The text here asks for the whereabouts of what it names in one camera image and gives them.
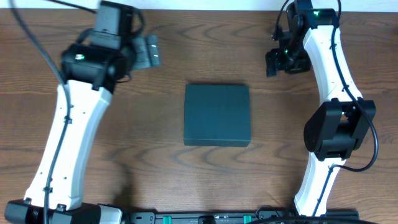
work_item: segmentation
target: brown wooden surface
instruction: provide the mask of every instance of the brown wooden surface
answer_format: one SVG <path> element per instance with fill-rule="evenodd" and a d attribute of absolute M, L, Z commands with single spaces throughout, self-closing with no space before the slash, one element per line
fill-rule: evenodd
<path fill-rule="evenodd" d="M 59 61 L 94 15 L 78 10 L 23 10 Z M 266 78 L 265 53 L 276 12 L 145 11 L 160 37 L 163 66 L 134 72 L 117 86 L 88 162 L 85 201 L 158 211 L 286 207 L 308 161 L 303 127 L 318 107 L 313 72 Z M 377 106 L 379 159 L 360 174 L 340 171 L 328 208 L 356 208 L 361 218 L 398 222 L 398 14 L 349 13 L 342 41 L 352 76 Z M 49 135 L 57 81 L 7 10 L 0 11 L 0 223 L 7 201 L 21 198 Z M 252 143 L 183 145 L 185 84 L 244 83 L 251 90 Z M 348 165 L 373 153 L 368 133 Z"/>

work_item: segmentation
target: white wall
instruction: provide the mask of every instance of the white wall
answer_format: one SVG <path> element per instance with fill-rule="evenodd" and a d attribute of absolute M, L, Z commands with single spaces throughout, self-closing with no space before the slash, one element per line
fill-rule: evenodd
<path fill-rule="evenodd" d="M 97 8 L 99 0 L 65 0 L 85 7 Z M 186 10 L 279 10 L 285 0 L 110 0 L 133 5 L 139 9 Z M 18 7 L 65 8 L 44 0 L 15 0 Z M 341 0 L 343 11 L 398 12 L 398 0 Z M 336 0 L 312 0 L 315 8 L 334 7 Z M 0 0 L 0 7 L 8 7 L 8 0 Z"/>

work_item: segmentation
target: black rectangular object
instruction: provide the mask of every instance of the black rectangular object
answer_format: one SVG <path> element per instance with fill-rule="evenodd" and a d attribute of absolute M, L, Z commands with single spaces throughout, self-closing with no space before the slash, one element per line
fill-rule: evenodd
<path fill-rule="evenodd" d="M 238 146 L 251 142 L 249 87 L 187 85 L 184 144 Z"/>

